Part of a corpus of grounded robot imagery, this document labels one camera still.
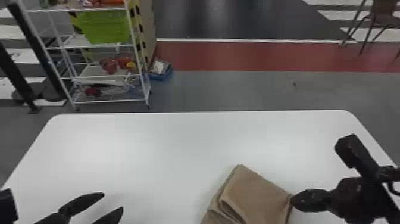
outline gray floor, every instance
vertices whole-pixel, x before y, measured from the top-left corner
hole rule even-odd
[[[400,164],[399,86],[400,75],[387,73],[176,71],[168,82],[153,82],[151,111],[348,110]],[[66,106],[44,108],[36,115],[26,112],[26,108],[0,108],[0,185],[46,122],[73,110]],[[82,107],[82,113],[110,112],[147,110],[141,103]]]

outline chair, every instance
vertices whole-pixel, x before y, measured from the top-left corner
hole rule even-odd
[[[364,43],[362,43],[362,47],[360,49],[360,55],[364,52],[364,48],[368,42],[368,39],[371,35],[372,28],[381,27],[382,30],[372,39],[374,42],[387,28],[400,28],[400,18],[393,16],[393,13],[396,9],[398,0],[373,0],[373,4],[370,10],[369,15],[362,18],[362,20],[357,24],[354,30],[349,35],[351,38],[360,25],[366,21],[370,20],[370,27],[367,32],[367,36],[365,37]]]

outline red object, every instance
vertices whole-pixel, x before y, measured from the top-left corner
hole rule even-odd
[[[155,57],[174,70],[400,72],[398,43],[157,43]]]
[[[124,0],[100,0],[100,3],[104,5],[122,5]]]
[[[115,74],[117,72],[117,61],[113,58],[103,58],[100,61],[101,67],[107,72],[107,74]]]
[[[127,69],[126,64],[133,61],[129,54],[119,54],[115,59],[118,61],[121,69]]]
[[[85,93],[86,96],[95,96],[95,97],[101,96],[101,90],[96,88],[89,88],[85,91]]]

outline folded cloth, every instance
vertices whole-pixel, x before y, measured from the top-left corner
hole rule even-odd
[[[212,198],[202,224],[285,224],[290,194],[237,165]]]

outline chair leg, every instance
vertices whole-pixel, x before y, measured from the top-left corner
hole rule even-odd
[[[384,28],[382,28],[382,30],[379,31],[379,33],[374,37],[374,39],[372,39],[371,42],[375,42],[376,39],[377,39],[387,28],[389,28],[389,26],[385,26]]]
[[[354,33],[358,30],[358,28],[360,28],[360,26],[361,26],[361,24],[363,23],[364,20],[365,20],[365,17],[362,18],[362,20],[357,24],[357,26],[355,26],[355,28],[353,29],[351,34],[347,37],[347,39],[350,39],[350,38],[353,37]]]
[[[362,47],[361,47],[360,53],[358,53],[358,55],[361,55],[364,51],[364,48],[368,42],[368,39],[370,38],[372,28],[374,27],[375,20],[376,20],[376,15],[374,17],[372,17],[370,28],[368,29],[367,36],[365,37],[364,43],[362,43]]]

